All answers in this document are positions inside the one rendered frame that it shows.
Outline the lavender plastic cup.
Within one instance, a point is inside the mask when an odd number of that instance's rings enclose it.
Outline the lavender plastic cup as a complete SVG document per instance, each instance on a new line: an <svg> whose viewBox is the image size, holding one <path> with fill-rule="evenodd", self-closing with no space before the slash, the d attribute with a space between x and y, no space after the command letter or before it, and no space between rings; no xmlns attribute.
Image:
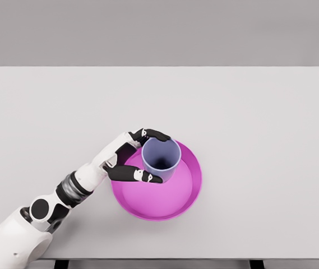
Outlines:
<svg viewBox="0 0 319 269"><path fill-rule="evenodd" d="M182 157L182 151L175 140L159 141L150 138L142 147L142 162L146 171L167 182L174 174Z"/></svg>

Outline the magenta round plate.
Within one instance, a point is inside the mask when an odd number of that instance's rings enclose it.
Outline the magenta round plate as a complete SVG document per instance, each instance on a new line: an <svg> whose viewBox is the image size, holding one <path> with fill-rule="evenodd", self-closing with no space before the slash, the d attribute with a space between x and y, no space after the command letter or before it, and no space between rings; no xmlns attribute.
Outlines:
<svg viewBox="0 0 319 269"><path fill-rule="evenodd" d="M194 153L179 143L181 160L168 182L111 182L117 202L129 214L149 221L173 219L197 200L202 187L202 170Z"/></svg>

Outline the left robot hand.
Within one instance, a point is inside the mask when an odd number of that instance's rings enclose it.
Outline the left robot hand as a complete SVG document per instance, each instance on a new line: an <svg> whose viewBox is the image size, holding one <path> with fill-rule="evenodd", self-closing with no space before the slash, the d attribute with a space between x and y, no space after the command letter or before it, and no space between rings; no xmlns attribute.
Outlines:
<svg viewBox="0 0 319 269"><path fill-rule="evenodd" d="M170 140L167 134L149 128L141 128L136 132L124 132L107 145L93 159L93 162L98 164L112 181L162 184L161 177L136 166L125 164L150 138L161 142Z"/></svg>

